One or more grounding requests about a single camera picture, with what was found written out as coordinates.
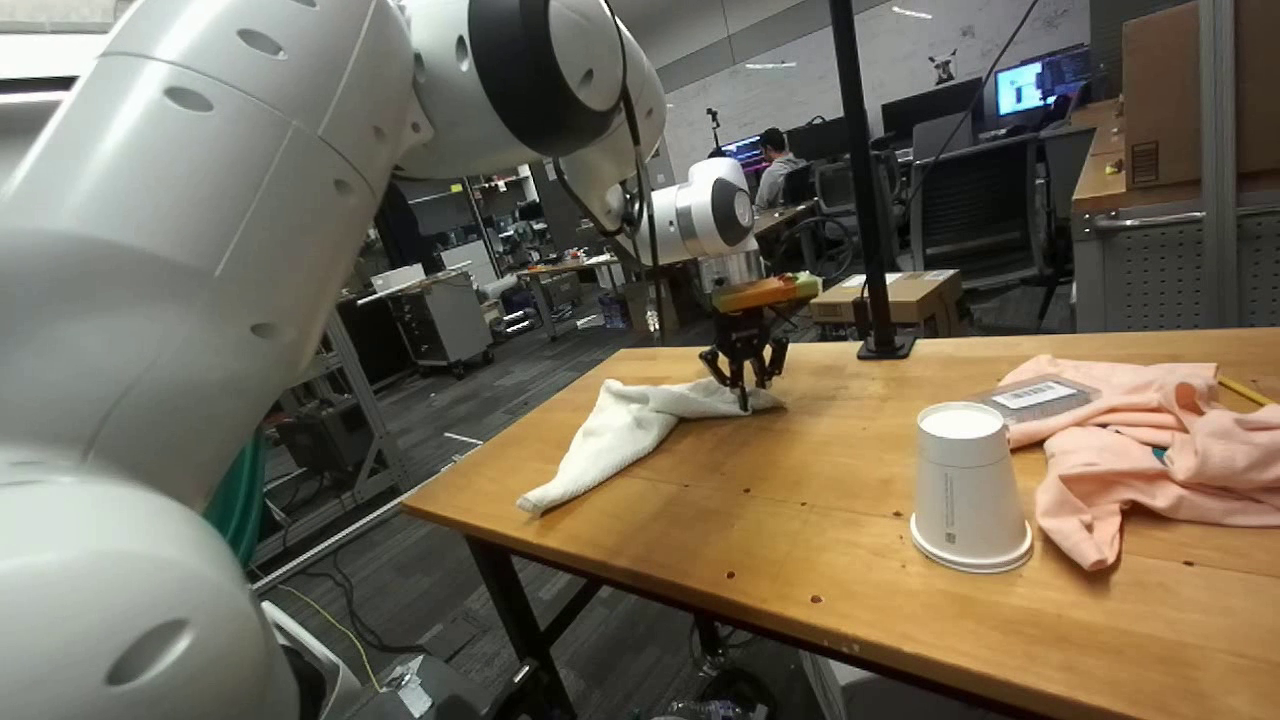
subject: ceiling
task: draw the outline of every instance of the ceiling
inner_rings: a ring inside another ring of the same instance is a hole
[[[702,52],[801,0],[611,0],[656,68]]]

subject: white wall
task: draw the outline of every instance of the white wall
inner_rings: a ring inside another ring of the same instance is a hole
[[[958,75],[982,75],[1026,9],[1026,0],[902,0],[861,12],[857,37],[874,128],[880,128],[883,98],[931,89],[929,54],[958,47]],[[1089,3],[1039,0],[1003,64],[1069,44],[1089,44]],[[723,138],[768,124],[792,128],[818,117],[845,117],[834,30],[814,30],[765,54],[740,54],[736,68],[667,92],[667,158],[677,177],[712,146],[707,108],[720,113]]]

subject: paper cup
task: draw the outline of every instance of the paper cup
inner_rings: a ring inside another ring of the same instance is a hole
[[[1003,414],[953,399],[918,414],[921,473],[913,543],[961,572],[1009,572],[1027,561],[1033,526],[1018,504]]]

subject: pink cloth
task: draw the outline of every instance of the pink cloth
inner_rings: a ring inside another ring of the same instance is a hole
[[[1280,404],[1217,408],[1214,362],[1089,362],[1037,355],[999,384],[1059,375],[1092,404],[1014,424],[1018,449],[1048,440],[1037,522],[1084,572],[1120,561],[1125,508],[1195,522],[1280,522]]]

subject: floor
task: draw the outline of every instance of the floor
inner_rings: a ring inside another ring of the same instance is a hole
[[[1018,332],[1033,329],[1037,303],[1039,290],[1026,287],[972,303],[972,317],[983,332]],[[1069,329],[1069,290],[1056,290],[1046,332]],[[667,339],[702,343],[704,329],[677,329]],[[413,466],[433,477],[624,343],[637,339],[615,329],[569,332],[559,339],[526,332],[501,343],[495,362],[477,368],[469,379],[404,375],[388,384],[379,399]],[[521,576],[535,611],[559,606],[575,588],[573,576],[542,563],[521,563]],[[388,645],[385,651],[368,649],[377,674],[393,672],[413,649],[428,649],[448,664],[443,672],[453,692],[469,694],[477,709],[489,709],[518,668],[459,534],[409,517],[377,522],[303,576],[274,588],[267,601],[288,606],[331,651],[339,651],[355,674],[363,674],[363,660],[338,625],[355,626],[355,637],[374,645]],[[774,694],[768,720],[822,715],[797,649],[734,626],[723,630],[734,637],[734,664],[753,668],[753,674],[765,678],[765,692]],[[692,619],[627,590],[600,590],[585,606],[579,625],[573,625],[556,645],[556,660],[585,720],[677,715],[672,709],[704,689]],[[851,715],[991,715],[875,674],[847,684],[845,709]]]

